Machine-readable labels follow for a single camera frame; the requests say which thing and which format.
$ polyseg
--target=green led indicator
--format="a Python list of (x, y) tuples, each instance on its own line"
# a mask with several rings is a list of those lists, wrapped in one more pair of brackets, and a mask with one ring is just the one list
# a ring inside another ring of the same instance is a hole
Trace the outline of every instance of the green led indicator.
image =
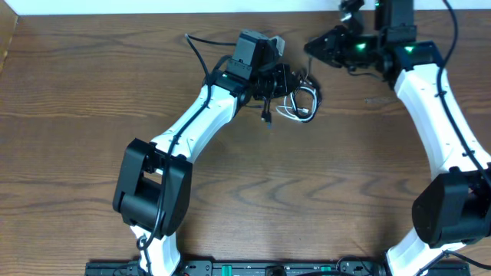
[(359, 51), (363, 51), (365, 49), (365, 47), (367, 47), (367, 44), (366, 43), (361, 43), (361, 44), (356, 45), (356, 48)]
[(404, 49), (405, 49), (405, 50), (406, 50), (408, 53), (410, 53), (410, 52), (412, 52), (412, 51), (414, 50), (414, 46), (406, 46), (406, 47), (404, 47)]

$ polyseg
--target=wooden table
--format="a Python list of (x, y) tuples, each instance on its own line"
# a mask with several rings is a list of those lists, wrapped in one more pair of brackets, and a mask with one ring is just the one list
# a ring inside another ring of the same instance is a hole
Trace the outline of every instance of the wooden table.
[[(450, 81), (491, 150), (490, 11), (459, 11)], [(445, 11), (416, 14), (444, 53)], [(373, 15), (367, 14), (367, 28)], [(0, 274), (83, 274), (90, 260), (137, 255), (111, 201), (127, 144), (166, 130), (196, 99), (202, 68), (183, 34), (236, 41), (242, 28), (287, 42), (299, 69), (310, 37), (338, 13), (49, 16), (20, 19), (0, 76)], [(231, 48), (198, 44), (209, 67)], [(313, 64), (324, 102), (311, 123), (243, 108), (193, 172), (182, 253), (227, 260), (379, 255), (412, 227), (430, 183), (417, 131), (386, 84)], [(491, 262), (491, 239), (462, 252)], [(482, 274), (473, 268), (473, 274)]]

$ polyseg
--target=white backdrop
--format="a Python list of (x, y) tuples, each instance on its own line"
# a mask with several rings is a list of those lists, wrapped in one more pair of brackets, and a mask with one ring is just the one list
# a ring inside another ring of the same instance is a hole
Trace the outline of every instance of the white backdrop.
[[(336, 11), (339, 0), (5, 0), (18, 15), (194, 12)], [(365, 0), (373, 9), (375, 0)], [(491, 0), (451, 0), (455, 9), (491, 9)], [(442, 9), (441, 0), (414, 0), (415, 9)]]

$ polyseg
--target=white cable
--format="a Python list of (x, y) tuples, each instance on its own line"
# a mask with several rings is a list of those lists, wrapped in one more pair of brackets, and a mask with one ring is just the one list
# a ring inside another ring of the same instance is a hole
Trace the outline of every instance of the white cable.
[[(315, 113), (317, 112), (317, 91), (316, 89), (311, 89), (310, 87), (307, 87), (305, 85), (301, 85), (299, 88), (299, 90), (304, 90), (304, 91), (307, 91), (308, 93), (310, 93), (312, 95), (312, 108), (311, 110), (309, 110), (308, 108), (298, 108), (295, 106), (295, 99), (294, 99), (294, 93), (295, 92), (291, 92), (290, 93), (290, 103), (292, 104), (292, 106), (288, 106), (287, 105), (287, 99), (288, 99), (288, 96), (285, 96), (285, 98), (283, 99), (283, 105), (282, 106), (277, 106), (276, 107), (276, 111), (284, 116), (284, 117), (287, 117), (289, 118), (290, 120), (296, 120), (298, 122), (308, 122), (309, 120), (312, 119), (312, 117), (315, 115)], [(310, 116), (307, 117), (307, 118), (304, 118), (304, 119), (301, 119), (301, 118), (298, 118), (298, 116), (296, 116), (295, 114), (291, 113), (290, 110), (297, 110), (297, 111), (301, 111), (303, 113), (309, 113), (310, 112)]]

